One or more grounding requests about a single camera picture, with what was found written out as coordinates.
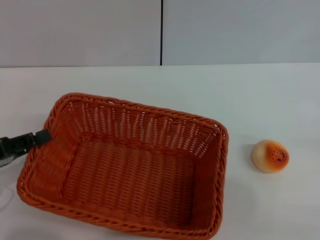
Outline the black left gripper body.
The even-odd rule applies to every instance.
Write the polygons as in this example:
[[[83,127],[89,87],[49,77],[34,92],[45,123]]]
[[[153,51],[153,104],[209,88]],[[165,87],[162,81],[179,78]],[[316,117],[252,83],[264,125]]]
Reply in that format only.
[[[4,167],[17,158],[15,147],[13,147],[15,138],[0,138],[0,166]]]

